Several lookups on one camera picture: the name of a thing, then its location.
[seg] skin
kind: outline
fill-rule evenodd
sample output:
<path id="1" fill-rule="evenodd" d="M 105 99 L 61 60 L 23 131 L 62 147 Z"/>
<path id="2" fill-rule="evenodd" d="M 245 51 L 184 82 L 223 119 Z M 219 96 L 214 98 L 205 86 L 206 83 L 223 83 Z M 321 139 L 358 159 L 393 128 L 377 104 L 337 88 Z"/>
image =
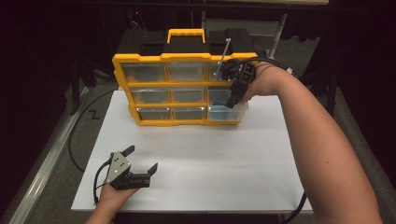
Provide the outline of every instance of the skin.
<path id="1" fill-rule="evenodd" d="M 258 63 L 257 77 L 241 100 L 277 95 L 313 223 L 382 223 L 373 188 L 346 136 L 314 95 L 295 77 Z M 102 188 L 99 204 L 87 223 L 110 223 L 137 189 Z"/>

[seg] yellow storage organizer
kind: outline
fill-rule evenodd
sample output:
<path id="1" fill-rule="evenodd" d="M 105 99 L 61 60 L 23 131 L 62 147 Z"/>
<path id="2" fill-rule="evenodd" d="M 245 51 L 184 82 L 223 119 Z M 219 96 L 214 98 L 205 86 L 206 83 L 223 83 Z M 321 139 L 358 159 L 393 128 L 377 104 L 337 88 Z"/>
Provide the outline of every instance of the yellow storage organizer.
<path id="1" fill-rule="evenodd" d="M 245 29 L 207 34 L 203 29 L 127 30 L 113 63 L 136 123 L 239 123 L 247 106 L 225 107 L 232 82 L 216 76 L 227 38 L 224 61 L 257 56 Z"/>

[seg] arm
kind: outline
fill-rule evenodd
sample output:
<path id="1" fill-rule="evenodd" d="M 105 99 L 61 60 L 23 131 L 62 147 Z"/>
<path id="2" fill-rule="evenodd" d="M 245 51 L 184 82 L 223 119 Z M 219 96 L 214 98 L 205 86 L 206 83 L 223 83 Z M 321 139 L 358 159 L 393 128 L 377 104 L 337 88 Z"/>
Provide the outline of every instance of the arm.
<path id="1" fill-rule="evenodd" d="M 382 223 L 371 184 L 346 136 L 295 77 L 259 63 L 244 99 L 277 95 L 314 223 Z"/>
<path id="2" fill-rule="evenodd" d="M 108 224 L 138 189 L 116 190 L 106 184 L 102 187 L 99 203 L 86 224 Z"/>

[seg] white table surface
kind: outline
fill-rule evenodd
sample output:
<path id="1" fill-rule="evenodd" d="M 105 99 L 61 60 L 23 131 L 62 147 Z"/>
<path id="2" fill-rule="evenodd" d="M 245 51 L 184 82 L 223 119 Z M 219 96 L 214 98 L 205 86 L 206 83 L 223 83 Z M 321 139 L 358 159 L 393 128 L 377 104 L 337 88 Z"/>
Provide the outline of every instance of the white table surface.
<path id="1" fill-rule="evenodd" d="M 287 213 L 297 207 L 304 190 L 277 97 L 254 97 L 242 122 L 225 126 L 137 126 L 127 107 L 124 92 L 115 91 L 72 210 L 94 209 L 96 171 L 111 152 L 131 145 L 131 172 L 146 173 L 155 162 L 158 171 L 121 211 Z M 309 201 L 304 210 L 312 210 Z"/>

